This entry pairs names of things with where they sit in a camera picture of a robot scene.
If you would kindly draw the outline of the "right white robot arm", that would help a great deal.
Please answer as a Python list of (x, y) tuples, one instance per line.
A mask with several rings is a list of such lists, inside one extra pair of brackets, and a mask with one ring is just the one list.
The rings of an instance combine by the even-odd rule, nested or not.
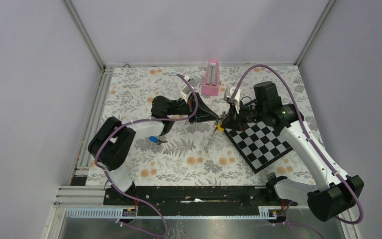
[(295, 104), (282, 104), (276, 85), (254, 85), (255, 100), (243, 104), (234, 100), (221, 127), (243, 131), (251, 123), (272, 127), (280, 139), (297, 153), (312, 175), (315, 185), (294, 182), (284, 176), (269, 180), (265, 197), (278, 205), (283, 200), (308, 206), (320, 221), (326, 222), (355, 206), (364, 187), (360, 176), (350, 176), (319, 145)]

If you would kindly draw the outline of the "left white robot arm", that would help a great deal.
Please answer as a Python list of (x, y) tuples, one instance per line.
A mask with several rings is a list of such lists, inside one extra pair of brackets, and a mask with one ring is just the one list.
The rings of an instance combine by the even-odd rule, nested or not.
[(108, 181), (116, 188), (115, 198), (124, 205), (134, 200), (125, 161), (133, 142), (137, 139), (166, 135), (174, 125), (173, 116), (183, 116), (189, 123), (215, 121), (218, 115), (201, 99), (192, 93), (188, 99), (170, 100), (157, 96), (152, 101), (151, 116), (148, 119), (122, 123), (109, 117), (88, 144), (88, 152), (95, 165), (102, 168)]

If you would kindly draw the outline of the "yellow tagged key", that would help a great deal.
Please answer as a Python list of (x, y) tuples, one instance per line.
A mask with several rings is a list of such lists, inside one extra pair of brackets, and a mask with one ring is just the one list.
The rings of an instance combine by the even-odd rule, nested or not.
[(216, 127), (215, 127), (215, 129), (216, 129), (217, 131), (219, 131), (219, 132), (223, 132), (223, 131), (224, 131), (224, 128), (223, 128), (221, 125), (222, 125), (222, 123), (218, 123), (218, 124), (216, 125)]

